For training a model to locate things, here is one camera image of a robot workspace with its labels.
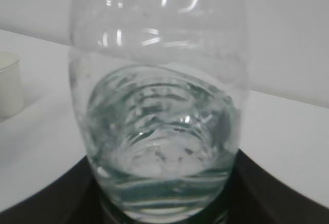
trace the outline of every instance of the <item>white surface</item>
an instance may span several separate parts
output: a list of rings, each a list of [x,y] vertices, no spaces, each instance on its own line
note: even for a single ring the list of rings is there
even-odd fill
[[[0,51],[0,117],[10,117],[23,108],[19,61],[15,53]]]
[[[0,31],[22,60],[27,108],[0,123],[0,211],[52,183],[84,155],[72,115],[67,46]],[[251,92],[241,148],[301,194],[329,207],[329,109]]]
[[[246,0],[255,90],[329,107],[329,0]],[[0,28],[68,43],[70,0],[0,0]]]
[[[54,182],[85,154],[71,110],[67,46],[0,31],[21,57],[26,108],[0,121],[0,211]]]

